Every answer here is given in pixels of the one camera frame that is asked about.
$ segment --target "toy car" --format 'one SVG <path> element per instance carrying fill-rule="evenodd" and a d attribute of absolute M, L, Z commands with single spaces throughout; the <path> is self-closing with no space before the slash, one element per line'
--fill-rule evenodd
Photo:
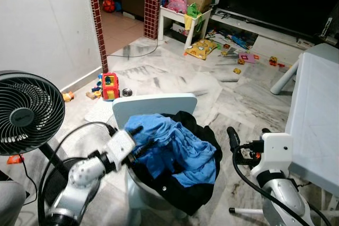
<path fill-rule="evenodd" d="M 119 80 L 115 73 L 102 75 L 102 97 L 105 101 L 112 101 L 120 97 Z"/>

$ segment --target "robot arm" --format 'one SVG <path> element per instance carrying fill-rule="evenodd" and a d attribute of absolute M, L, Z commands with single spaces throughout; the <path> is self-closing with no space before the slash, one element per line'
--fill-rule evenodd
<path fill-rule="evenodd" d="M 233 128 L 228 128 L 231 151 L 236 151 L 237 164 L 250 165 L 253 182 L 262 190 L 276 198 L 306 224 L 314 226 L 310 217 L 310 208 L 306 200 L 298 193 L 293 182 L 287 179 L 288 167 L 292 162 L 293 138 L 287 133 L 267 133 L 260 140 L 245 145 L 250 149 L 252 159 L 244 159 L 239 147 L 240 140 Z M 270 225 L 300 226 L 302 225 L 279 205 L 264 198 L 263 213 Z"/>
<path fill-rule="evenodd" d="M 45 225 L 78 226 L 99 188 L 100 179 L 113 170 L 119 171 L 134 147 L 131 135 L 121 130 L 106 144 L 103 153 L 94 153 L 89 159 L 74 164 L 66 188 L 47 212 Z"/>

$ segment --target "chair backrest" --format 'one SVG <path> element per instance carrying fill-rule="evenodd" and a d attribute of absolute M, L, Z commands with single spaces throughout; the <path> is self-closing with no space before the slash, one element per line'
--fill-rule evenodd
<path fill-rule="evenodd" d="M 119 129 L 122 129 L 133 115 L 176 114 L 179 111 L 193 114 L 197 101 L 191 93 L 121 97 L 113 101 L 113 114 Z"/>

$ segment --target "white chair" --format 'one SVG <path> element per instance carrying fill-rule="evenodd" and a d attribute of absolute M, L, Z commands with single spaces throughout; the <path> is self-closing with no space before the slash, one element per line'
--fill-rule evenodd
<path fill-rule="evenodd" d="M 118 127 L 123 128 L 133 115 L 167 113 L 179 111 L 193 113 L 197 98 L 193 94 L 159 94 L 118 98 L 113 101 L 113 113 Z M 126 183 L 129 200 L 129 225 L 140 225 L 141 210 L 153 208 L 172 210 L 177 218 L 186 214 L 169 204 L 155 190 L 142 183 L 131 169 L 126 171 Z"/>

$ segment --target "cable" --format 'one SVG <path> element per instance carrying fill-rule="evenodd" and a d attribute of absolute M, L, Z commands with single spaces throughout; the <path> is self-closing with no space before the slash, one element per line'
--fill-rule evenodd
<path fill-rule="evenodd" d="M 74 129 L 73 131 L 70 131 L 60 142 L 60 144 L 57 146 L 56 150 L 54 151 L 53 155 L 51 156 L 51 158 L 49 158 L 49 161 L 46 165 L 46 168 L 44 169 L 44 172 L 42 174 L 41 180 L 40 180 L 40 184 L 39 184 L 39 190 L 38 190 L 38 221 L 39 221 L 39 225 L 43 226 L 43 221 L 45 218 L 45 213 L 44 213 L 44 200 L 43 200 L 43 196 L 42 196 L 42 187 L 43 187 L 43 181 L 46 177 L 47 171 L 49 166 L 51 165 L 51 159 L 56 155 L 56 153 L 58 152 L 59 148 L 61 147 L 61 145 L 65 142 L 65 140 L 72 135 L 73 133 L 75 133 L 76 131 L 88 126 L 88 125 L 92 125 L 92 124 L 102 124 L 104 126 L 107 127 L 110 136 L 113 136 L 113 134 L 116 132 L 116 128 L 110 126 L 107 123 L 104 122 L 90 122 L 90 123 L 85 123 L 83 125 L 78 126 L 76 129 Z"/>
<path fill-rule="evenodd" d="M 329 220 L 326 218 L 326 216 L 324 216 L 324 214 L 322 212 L 320 212 L 315 206 L 313 206 L 311 203 L 308 202 L 309 207 L 316 212 L 325 222 L 325 224 L 327 226 L 331 226 L 331 223 L 329 222 Z"/>
<path fill-rule="evenodd" d="M 25 169 L 26 177 L 33 183 L 34 189 L 35 189 L 35 199 L 33 201 L 30 201 L 30 202 L 27 202 L 27 203 L 23 204 L 23 206 L 26 206 L 26 205 L 31 204 L 31 203 L 33 203 L 34 201 L 37 200 L 37 198 L 38 198 L 38 188 L 37 188 L 37 185 L 35 184 L 34 180 L 28 175 L 25 161 L 23 160 L 23 158 L 22 158 L 22 156 L 20 154 L 19 154 L 19 157 L 20 157 L 20 159 L 22 161 L 23 168 Z"/>
<path fill-rule="evenodd" d="M 287 213 L 289 213 L 292 217 L 294 217 L 298 222 L 301 223 L 301 225 L 303 226 L 310 226 L 307 222 L 305 222 L 299 215 L 297 215 L 293 210 L 291 210 L 290 208 L 288 208 L 286 205 L 284 205 L 283 203 L 281 203 L 279 200 L 277 200 L 275 197 L 273 197 L 272 195 L 270 195 L 269 193 L 265 192 L 264 190 L 262 190 L 261 188 L 259 188 L 258 186 L 256 186 L 255 184 L 253 184 L 250 180 L 248 180 L 244 174 L 240 171 L 240 169 L 238 168 L 237 162 L 236 162 L 236 154 L 238 153 L 238 151 L 241 148 L 247 148 L 246 145 L 242 145 L 239 147 L 236 147 L 234 152 L 233 152 L 233 156 L 232 156 L 232 162 L 233 162 L 233 166 L 235 171 L 237 172 L 237 174 L 239 175 L 239 177 L 250 187 L 252 187 L 253 189 L 255 189 L 257 192 L 259 192 L 261 195 L 263 195 L 265 198 L 268 198 L 270 201 L 274 202 L 275 204 L 277 204 L 279 207 L 281 207 L 282 209 L 284 209 Z"/>
<path fill-rule="evenodd" d="M 143 54 L 143 55 L 138 55 L 138 56 L 121 56 L 121 55 L 114 55 L 114 54 L 110 54 L 110 55 L 107 55 L 107 56 L 114 56 L 114 57 L 121 57 L 121 58 L 139 58 L 139 57 L 143 57 L 143 56 L 146 56 L 148 54 L 153 53 L 154 51 L 156 51 L 157 48 L 158 48 L 158 39 L 157 39 L 157 45 L 155 46 L 155 49 L 150 51 L 149 53 L 146 53 L 146 54 Z"/>

